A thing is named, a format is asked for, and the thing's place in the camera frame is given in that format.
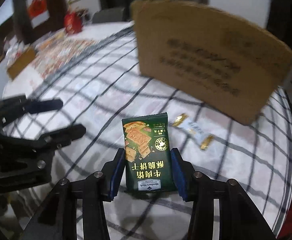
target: poster on wall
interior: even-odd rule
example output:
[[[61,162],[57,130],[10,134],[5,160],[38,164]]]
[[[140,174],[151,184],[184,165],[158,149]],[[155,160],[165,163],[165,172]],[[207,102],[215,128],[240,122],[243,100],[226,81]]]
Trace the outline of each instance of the poster on wall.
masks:
[[[27,0],[27,11],[33,28],[49,19],[46,0]]]

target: biscuit packet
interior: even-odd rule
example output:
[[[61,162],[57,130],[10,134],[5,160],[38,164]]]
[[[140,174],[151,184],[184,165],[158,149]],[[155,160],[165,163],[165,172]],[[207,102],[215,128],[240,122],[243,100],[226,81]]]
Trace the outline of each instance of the biscuit packet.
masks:
[[[176,190],[171,170],[167,113],[126,118],[122,123],[127,192]]]
[[[211,141],[214,139],[213,135],[205,133],[196,122],[192,121],[192,119],[188,117],[187,114],[181,114],[176,117],[173,126],[185,130],[191,137],[195,139],[195,141],[197,141],[201,150],[206,150],[209,147]]]

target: green snack package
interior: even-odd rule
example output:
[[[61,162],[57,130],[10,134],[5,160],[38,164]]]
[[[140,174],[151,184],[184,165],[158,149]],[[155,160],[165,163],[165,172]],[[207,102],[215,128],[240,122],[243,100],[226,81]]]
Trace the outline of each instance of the green snack package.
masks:
[[[127,192],[176,190],[171,170],[167,113],[122,120]]]

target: tablecloth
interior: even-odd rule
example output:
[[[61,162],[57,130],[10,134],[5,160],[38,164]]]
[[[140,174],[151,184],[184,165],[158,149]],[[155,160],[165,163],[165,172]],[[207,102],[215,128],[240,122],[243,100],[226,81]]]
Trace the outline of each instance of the tablecloth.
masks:
[[[59,179],[84,179],[113,159],[117,149],[124,147],[122,118],[167,112],[170,147],[177,147],[184,160],[212,179],[238,180],[278,235],[292,198],[292,117],[282,88],[274,91],[252,125],[243,126],[182,91],[141,76],[136,37],[127,28],[59,69],[31,97],[61,98],[64,106],[59,111],[25,115],[8,134],[37,138],[74,123],[82,123],[87,133],[56,151],[50,184],[17,192],[20,221],[29,220]],[[181,113],[215,135],[206,151],[172,126]],[[125,188],[124,174],[118,196],[112,203],[104,203],[111,239],[185,238],[192,202],[183,202],[177,192],[136,199]],[[77,216],[78,239],[82,239],[80,201]],[[213,239],[218,239],[218,223],[215,201]]]

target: cardboard box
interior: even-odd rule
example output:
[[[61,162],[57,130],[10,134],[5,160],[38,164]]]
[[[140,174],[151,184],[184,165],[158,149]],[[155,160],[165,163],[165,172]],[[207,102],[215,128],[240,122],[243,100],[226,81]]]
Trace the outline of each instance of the cardboard box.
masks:
[[[32,62],[36,57],[36,52],[32,48],[28,48],[24,51],[19,58],[7,69],[7,74],[9,77],[14,80],[20,72],[23,71],[27,65]]]
[[[188,1],[137,0],[132,4],[139,66],[251,124],[292,64],[292,51],[245,19]]]

